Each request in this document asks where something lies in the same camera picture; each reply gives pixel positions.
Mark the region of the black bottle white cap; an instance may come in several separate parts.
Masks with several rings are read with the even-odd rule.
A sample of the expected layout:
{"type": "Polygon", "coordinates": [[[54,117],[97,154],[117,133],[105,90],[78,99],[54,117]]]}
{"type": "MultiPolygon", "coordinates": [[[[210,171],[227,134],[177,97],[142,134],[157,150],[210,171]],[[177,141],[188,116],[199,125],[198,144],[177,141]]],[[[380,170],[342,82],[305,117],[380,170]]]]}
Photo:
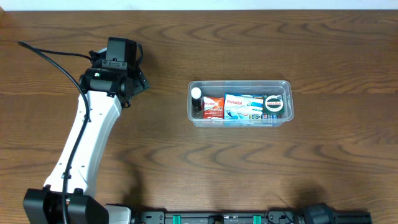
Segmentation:
{"type": "Polygon", "coordinates": [[[191,89],[191,103],[194,112],[201,112],[203,105],[203,96],[199,87],[191,89]]]}

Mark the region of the clear plastic container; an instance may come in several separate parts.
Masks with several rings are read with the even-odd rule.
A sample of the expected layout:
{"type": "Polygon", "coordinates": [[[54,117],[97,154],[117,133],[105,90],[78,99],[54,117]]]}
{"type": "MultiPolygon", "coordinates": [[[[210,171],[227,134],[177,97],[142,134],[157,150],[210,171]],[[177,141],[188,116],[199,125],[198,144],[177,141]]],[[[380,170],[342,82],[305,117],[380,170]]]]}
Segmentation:
{"type": "Polygon", "coordinates": [[[290,83],[285,80],[222,80],[192,81],[188,85],[188,118],[196,127],[238,128],[238,127],[273,127],[280,126],[294,117],[294,106],[290,83]],[[279,119],[203,119],[201,112],[194,112],[191,103],[191,89],[199,87],[202,96],[224,98],[225,94],[238,95],[282,95],[285,113],[279,119]]]}

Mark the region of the red snack packet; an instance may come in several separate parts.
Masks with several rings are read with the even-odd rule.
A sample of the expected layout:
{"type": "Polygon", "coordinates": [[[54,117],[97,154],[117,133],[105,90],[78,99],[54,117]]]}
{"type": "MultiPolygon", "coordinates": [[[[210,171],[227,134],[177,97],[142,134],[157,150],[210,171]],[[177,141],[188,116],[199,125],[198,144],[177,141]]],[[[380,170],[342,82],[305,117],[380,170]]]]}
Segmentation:
{"type": "Polygon", "coordinates": [[[224,118],[224,98],[203,97],[203,119],[224,118]]]}

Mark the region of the white green medicine box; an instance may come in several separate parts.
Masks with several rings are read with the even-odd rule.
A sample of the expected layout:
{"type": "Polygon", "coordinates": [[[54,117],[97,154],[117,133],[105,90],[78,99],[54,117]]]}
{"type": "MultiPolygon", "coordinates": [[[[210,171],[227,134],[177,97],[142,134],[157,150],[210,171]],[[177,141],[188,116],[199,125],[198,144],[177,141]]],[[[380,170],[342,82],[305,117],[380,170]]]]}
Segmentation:
{"type": "Polygon", "coordinates": [[[263,99],[225,94],[224,111],[243,114],[262,114],[263,99]]]}

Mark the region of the blue Kool Fever box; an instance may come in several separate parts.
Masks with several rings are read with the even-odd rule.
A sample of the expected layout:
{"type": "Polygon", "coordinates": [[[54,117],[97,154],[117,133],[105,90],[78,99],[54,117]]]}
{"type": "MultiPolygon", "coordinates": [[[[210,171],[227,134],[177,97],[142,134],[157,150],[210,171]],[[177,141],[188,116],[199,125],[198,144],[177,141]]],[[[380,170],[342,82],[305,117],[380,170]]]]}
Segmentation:
{"type": "MultiPolygon", "coordinates": [[[[234,94],[236,96],[244,96],[244,97],[249,97],[249,98],[259,98],[263,99],[262,95],[238,95],[234,94]]],[[[243,113],[236,113],[236,112],[225,112],[224,111],[224,119],[279,119],[281,118],[281,115],[269,115],[269,114],[243,114],[243,113]]]]}

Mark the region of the dark green round-label box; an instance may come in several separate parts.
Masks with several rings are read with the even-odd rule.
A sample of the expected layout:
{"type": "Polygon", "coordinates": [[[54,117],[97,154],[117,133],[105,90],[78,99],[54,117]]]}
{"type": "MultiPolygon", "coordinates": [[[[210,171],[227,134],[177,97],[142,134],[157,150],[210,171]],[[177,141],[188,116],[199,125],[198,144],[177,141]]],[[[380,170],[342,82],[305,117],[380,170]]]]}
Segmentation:
{"type": "Polygon", "coordinates": [[[285,113],[285,103],[282,95],[264,95],[263,112],[269,115],[282,115],[285,113]]]}

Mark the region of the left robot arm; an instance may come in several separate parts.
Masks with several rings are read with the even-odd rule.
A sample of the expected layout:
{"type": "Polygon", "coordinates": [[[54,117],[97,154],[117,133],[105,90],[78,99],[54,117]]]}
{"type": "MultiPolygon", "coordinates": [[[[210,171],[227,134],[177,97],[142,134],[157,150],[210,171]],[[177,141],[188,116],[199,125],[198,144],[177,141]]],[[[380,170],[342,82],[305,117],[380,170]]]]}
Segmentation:
{"type": "Polygon", "coordinates": [[[23,207],[30,223],[139,223],[120,204],[95,200],[101,158],[109,134],[132,96],[149,84],[139,67],[89,68],[79,80],[82,94],[65,147],[42,189],[28,189],[23,207]]]}

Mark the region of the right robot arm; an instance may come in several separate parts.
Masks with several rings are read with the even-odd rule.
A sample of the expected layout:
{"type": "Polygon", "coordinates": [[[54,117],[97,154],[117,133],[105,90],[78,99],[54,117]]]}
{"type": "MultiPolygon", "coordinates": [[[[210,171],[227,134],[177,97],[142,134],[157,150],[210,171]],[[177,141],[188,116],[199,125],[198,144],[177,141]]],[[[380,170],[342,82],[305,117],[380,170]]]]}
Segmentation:
{"type": "Polygon", "coordinates": [[[325,203],[307,206],[301,213],[306,224],[337,224],[335,214],[325,203]]]}

